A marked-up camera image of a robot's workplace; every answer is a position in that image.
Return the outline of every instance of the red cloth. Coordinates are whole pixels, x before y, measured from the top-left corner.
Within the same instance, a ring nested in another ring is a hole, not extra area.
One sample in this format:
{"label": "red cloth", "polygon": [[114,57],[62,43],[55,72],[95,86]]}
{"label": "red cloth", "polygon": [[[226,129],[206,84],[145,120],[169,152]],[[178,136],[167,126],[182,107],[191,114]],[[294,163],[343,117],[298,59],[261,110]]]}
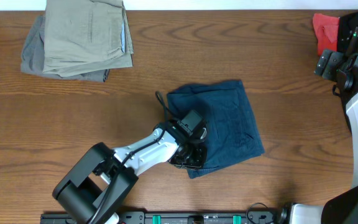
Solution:
{"label": "red cloth", "polygon": [[313,28],[316,34],[318,44],[318,55],[323,53],[324,49],[335,50],[337,47],[339,18],[325,16],[315,13],[313,16]]}

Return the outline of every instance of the wood grain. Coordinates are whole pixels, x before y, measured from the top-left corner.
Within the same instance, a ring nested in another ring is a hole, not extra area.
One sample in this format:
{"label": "wood grain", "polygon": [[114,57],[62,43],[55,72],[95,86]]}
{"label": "wood grain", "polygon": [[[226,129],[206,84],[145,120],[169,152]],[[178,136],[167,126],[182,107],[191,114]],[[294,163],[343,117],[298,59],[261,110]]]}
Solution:
{"label": "wood grain", "polygon": [[[241,79],[266,153],[190,180],[160,164],[124,205],[149,211],[245,210],[254,202],[322,205],[352,179],[352,141],[318,61],[314,11],[129,11],[134,67],[106,83],[20,72],[42,12],[0,12],[0,223],[62,211],[52,190],[95,143],[132,143],[162,119],[154,91]],[[325,11],[340,16],[346,11]]]}

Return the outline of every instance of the stack of folded clothes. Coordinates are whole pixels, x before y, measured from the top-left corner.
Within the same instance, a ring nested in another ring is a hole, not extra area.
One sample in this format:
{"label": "stack of folded clothes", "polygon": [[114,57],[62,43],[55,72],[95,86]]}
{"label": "stack of folded clothes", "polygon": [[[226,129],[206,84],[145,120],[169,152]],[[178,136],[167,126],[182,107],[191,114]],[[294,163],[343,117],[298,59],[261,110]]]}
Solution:
{"label": "stack of folded clothes", "polygon": [[110,68],[132,67],[133,53],[122,0],[48,0],[25,40],[21,71],[105,82]]}

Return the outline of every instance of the folded blue fabric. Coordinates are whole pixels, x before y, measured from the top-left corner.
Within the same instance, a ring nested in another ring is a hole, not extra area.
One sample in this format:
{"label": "folded blue fabric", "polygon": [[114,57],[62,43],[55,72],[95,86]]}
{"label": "folded blue fabric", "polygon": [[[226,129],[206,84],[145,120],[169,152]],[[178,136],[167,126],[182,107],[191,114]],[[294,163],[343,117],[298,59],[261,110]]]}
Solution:
{"label": "folded blue fabric", "polygon": [[183,117],[196,110],[208,125],[203,169],[188,170],[191,179],[260,156],[260,140],[251,105],[241,81],[185,85],[167,94],[170,110]]}

